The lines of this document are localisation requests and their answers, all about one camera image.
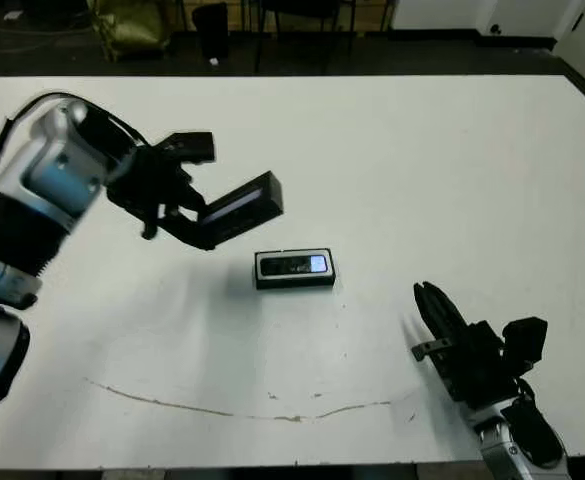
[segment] white table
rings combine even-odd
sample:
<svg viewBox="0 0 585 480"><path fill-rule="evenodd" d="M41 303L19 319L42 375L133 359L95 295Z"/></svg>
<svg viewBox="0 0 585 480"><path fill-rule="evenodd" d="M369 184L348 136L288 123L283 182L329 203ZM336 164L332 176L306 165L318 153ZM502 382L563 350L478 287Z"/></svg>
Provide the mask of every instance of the white table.
<svg viewBox="0 0 585 480"><path fill-rule="evenodd" d="M0 78L0 125L59 88L151 141L212 130L195 186L211 200L272 169L285 214L203 253L142 240L102 197L23 313L0 468L476 459L409 352L430 338L422 280L497 331L549 321L527 378L585 454L585 98L567 80ZM332 292L254 290L254 251L304 247L332 248Z"/></svg>

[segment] dark floor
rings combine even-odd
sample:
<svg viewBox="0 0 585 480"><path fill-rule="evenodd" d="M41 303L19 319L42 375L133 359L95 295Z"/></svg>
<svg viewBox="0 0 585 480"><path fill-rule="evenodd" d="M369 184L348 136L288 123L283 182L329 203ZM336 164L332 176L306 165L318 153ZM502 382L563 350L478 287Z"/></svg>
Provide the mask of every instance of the dark floor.
<svg viewBox="0 0 585 480"><path fill-rule="evenodd" d="M16 75L254 75L256 38L231 34L230 55L218 67L202 56L194 34L176 36L166 55L108 62L90 28L45 34L0 23L0 76ZM585 80L545 49L477 46L472 39L390 40L345 35L330 43L317 35L264 40L259 75L566 75L585 94Z"/></svg>

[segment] green bag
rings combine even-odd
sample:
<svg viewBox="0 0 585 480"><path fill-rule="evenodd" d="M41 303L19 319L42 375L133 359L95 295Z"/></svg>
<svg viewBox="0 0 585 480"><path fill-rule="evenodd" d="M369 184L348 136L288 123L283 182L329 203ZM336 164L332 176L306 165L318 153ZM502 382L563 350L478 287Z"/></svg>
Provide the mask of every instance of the green bag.
<svg viewBox="0 0 585 480"><path fill-rule="evenodd" d="M163 5L154 0L87 0L94 30L109 60L122 55L163 51L170 32Z"/></svg>

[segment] brown stain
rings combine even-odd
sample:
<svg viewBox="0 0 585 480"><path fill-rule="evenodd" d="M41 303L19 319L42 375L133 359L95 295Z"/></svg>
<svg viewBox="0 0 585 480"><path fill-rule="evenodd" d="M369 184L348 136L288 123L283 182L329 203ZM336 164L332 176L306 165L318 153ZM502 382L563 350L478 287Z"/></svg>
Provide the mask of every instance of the brown stain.
<svg viewBox="0 0 585 480"><path fill-rule="evenodd" d="M307 417L296 415L294 417L274 417L272 420L285 420L286 422L301 423L301 421Z"/></svg>
<svg viewBox="0 0 585 480"><path fill-rule="evenodd" d="M110 392L114 395L118 395L120 397L127 398L129 400L136 400L137 402L149 403L150 405L159 405L162 407L178 408L181 410L189 410L191 412L205 413L208 415L217 415L220 417L247 418L250 420L276 420L276 421L283 421L283 422L302 423L304 420L322 420L324 418L331 417L332 415L337 415L337 414L340 414L343 412L348 412L350 410L359 410L361 408L375 407L375 406L380 406L380 405L390 405L390 403L391 403L391 402L386 400L383 402L371 402L371 403L362 403L359 405L347 405L345 407L337 408L336 410L330 410L329 412L325 412L321 415L316 415L314 417L308 417L308 416L304 416L304 415L294 415L294 416L290 416L290 417L282 416L282 415L276 416L276 417L263 417L263 416L259 416L259 415L237 415L235 413L223 412L221 410L212 410L209 408L194 407L192 405L184 405L181 403L164 402L162 400L157 400L155 398L147 398L147 397L142 397L139 395L133 395L131 393L127 393L127 392L118 390L116 388L113 388L109 385L103 385L101 383L95 382L93 380L90 380L87 377L84 377L83 379L86 382L88 382L90 385L93 385L97 388L100 388L102 390ZM315 393L314 397L315 398L320 397L321 395L322 395L321 393Z"/></svg>
<svg viewBox="0 0 585 480"><path fill-rule="evenodd" d="M89 378L85 378L85 381L94 385L95 387L102 388L103 390L107 390L108 392L113 393L115 395L129 398L130 400L136 400L138 402L150 403L153 405L161 405L163 407L180 408L182 410L190 410L192 412L208 413L210 415L219 415L221 417L233 417L234 416L233 413L221 412L219 410L210 410L208 408L193 407L190 405L182 405L180 403L162 402L161 400L157 400L155 398L139 397L138 395L132 395L130 393L122 392L121 390L117 390L116 388L112 388L109 385L102 385L98 382L94 382L94 381L90 380Z"/></svg>

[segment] gray robot arm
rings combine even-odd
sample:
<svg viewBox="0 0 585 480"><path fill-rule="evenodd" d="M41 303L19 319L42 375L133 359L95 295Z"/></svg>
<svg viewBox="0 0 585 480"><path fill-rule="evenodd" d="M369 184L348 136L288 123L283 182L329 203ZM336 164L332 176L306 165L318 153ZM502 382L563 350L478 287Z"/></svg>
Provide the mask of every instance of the gray robot arm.
<svg viewBox="0 0 585 480"><path fill-rule="evenodd" d="M412 348L429 356L450 396L480 440L495 480L567 480L567 455L536 407L521 375L541 360L547 322L510 322L505 342L486 321L466 324L456 306L431 283L414 286L419 312L435 337Z"/></svg>
<svg viewBox="0 0 585 480"><path fill-rule="evenodd" d="M42 102L59 98L0 172L0 401L30 341L27 327L10 309L36 302L39 275L101 190L143 222L144 238L163 229L204 250L282 213L280 185L270 172L206 204L181 167L214 161L211 133L177 133L150 145L122 120L72 94L42 95L8 119L0 133L0 156L17 122ZM197 220L180 208L193 210Z"/></svg>

